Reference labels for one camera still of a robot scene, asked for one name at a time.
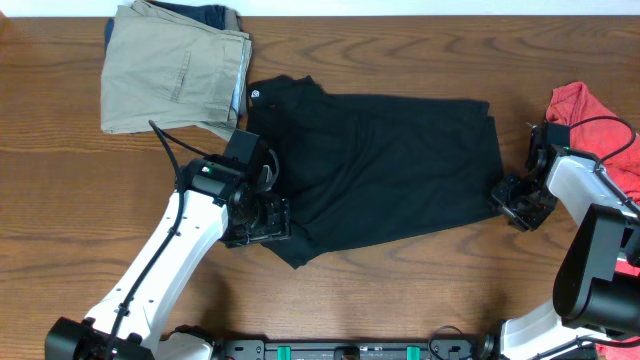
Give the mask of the black polo shirt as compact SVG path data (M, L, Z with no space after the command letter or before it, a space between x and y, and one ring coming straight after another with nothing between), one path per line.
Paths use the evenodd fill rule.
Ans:
M486 102L329 94L288 76L249 91L247 128L275 151L291 211L270 249L290 266L494 216L504 170Z

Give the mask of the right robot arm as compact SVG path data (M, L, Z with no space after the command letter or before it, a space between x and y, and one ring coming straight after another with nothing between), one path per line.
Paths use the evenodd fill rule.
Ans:
M599 345L639 345L639 207L609 178L596 155L571 148L570 127L531 131L528 173L491 191L510 224L536 230L562 203L578 226L558 270L551 300L504 321L478 349L481 359L594 359Z

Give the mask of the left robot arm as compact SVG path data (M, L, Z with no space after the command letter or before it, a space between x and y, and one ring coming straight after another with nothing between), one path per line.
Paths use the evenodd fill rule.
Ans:
M163 334L196 267L229 248L289 237L288 203L273 193L273 152L254 160L211 155L176 173L163 217L114 288L80 322L61 317L45 340L48 359L213 359L215 342L196 326Z

